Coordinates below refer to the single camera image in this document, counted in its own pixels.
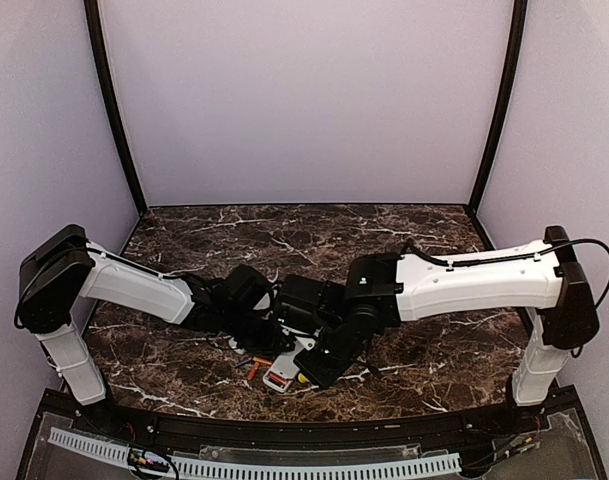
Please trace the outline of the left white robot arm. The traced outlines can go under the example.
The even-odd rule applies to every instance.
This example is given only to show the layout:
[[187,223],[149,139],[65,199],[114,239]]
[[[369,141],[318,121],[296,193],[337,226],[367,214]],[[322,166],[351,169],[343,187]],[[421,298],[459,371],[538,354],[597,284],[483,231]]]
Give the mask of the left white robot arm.
[[276,285],[259,271],[236,267],[225,278],[192,272],[161,273],[115,255],[69,224],[20,265],[18,329],[41,343],[85,417],[104,436],[125,427],[124,412],[107,398],[109,387],[72,319],[81,299],[109,302],[201,333],[230,336],[238,350],[279,355],[294,342],[270,319]]

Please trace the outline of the orange AA battery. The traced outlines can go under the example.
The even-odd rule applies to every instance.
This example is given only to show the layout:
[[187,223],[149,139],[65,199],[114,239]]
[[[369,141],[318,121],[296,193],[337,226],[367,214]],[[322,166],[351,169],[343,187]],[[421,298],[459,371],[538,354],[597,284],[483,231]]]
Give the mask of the orange AA battery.
[[255,364],[254,364],[254,366],[252,367],[252,369],[251,369],[251,371],[250,371],[250,373],[249,373],[249,375],[248,375],[248,380],[249,380],[249,381],[252,381],[252,380],[253,380],[253,378],[255,377],[255,375],[256,375],[256,373],[257,373],[257,371],[258,371],[258,369],[259,369],[259,366],[260,366],[260,364],[259,364],[259,363],[255,363]]
[[267,365],[267,366],[271,366],[273,364],[273,361],[263,359],[260,357],[253,357],[253,362],[258,363],[258,364]]

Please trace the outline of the purple AA battery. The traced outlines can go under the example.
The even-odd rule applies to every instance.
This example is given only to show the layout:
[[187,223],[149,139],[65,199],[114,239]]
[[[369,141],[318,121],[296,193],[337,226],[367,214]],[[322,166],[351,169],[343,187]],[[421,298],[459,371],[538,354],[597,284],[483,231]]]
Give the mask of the purple AA battery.
[[234,368],[236,368],[236,369],[241,368],[241,367],[243,367],[243,366],[245,366],[245,365],[248,365],[248,364],[249,364],[249,363],[251,363],[252,361],[253,361],[253,360],[252,360],[252,358],[247,358],[247,359],[244,359],[244,360],[242,360],[242,361],[240,361],[240,362],[236,363],[236,364],[235,364],[235,366],[234,366]]

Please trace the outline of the white remote with battery bay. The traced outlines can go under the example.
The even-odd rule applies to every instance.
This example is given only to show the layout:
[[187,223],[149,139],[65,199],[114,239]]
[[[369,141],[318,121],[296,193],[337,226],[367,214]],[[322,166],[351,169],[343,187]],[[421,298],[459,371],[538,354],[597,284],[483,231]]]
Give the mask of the white remote with battery bay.
[[300,351],[300,350],[310,351],[310,350],[314,349],[315,345],[316,345],[315,337],[295,335],[294,341],[295,341],[295,349],[297,351]]

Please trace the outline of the white remote control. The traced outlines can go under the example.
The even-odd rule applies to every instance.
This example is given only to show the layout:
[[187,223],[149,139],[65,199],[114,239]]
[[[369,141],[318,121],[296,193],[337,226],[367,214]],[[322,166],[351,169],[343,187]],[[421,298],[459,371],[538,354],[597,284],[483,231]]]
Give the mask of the white remote control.
[[298,354],[299,351],[293,350],[279,355],[262,377],[263,383],[278,393],[285,393],[300,374],[294,362]]

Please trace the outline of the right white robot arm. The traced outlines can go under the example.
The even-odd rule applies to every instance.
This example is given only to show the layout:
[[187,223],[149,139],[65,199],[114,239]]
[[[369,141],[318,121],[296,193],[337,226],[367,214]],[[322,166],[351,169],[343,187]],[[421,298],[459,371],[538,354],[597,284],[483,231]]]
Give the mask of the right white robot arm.
[[376,334],[403,322],[454,312],[505,307],[535,310],[533,332],[508,401],[494,413],[505,434],[518,432],[544,402],[558,372],[599,330],[595,297],[575,254],[578,240],[561,226],[517,247],[431,256],[413,242],[398,253],[355,259],[345,283],[289,275],[273,319],[293,338],[263,382],[284,393],[298,376],[320,388],[333,385]]

